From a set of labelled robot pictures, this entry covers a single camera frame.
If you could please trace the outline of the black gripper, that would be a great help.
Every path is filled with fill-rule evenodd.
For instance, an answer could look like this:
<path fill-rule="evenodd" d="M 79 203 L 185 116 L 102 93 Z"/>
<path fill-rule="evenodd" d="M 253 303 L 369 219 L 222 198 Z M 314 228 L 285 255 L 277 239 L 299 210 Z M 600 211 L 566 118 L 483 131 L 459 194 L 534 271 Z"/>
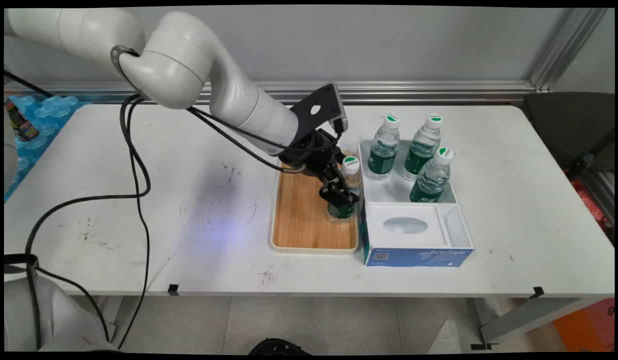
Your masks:
<path fill-rule="evenodd" d="M 305 176 L 318 178 L 322 183 L 318 192 L 320 198 L 335 208 L 357 204 L 361 182 L 359 160 L 354 156 L 343 157 L 338 148 L 341 136 L 341 133 L 332 136 L 318 129 L 298 141 L 296 150 L 284 150 L 278 157 L 292 169 L 302 167 L 300 173 Z"/>

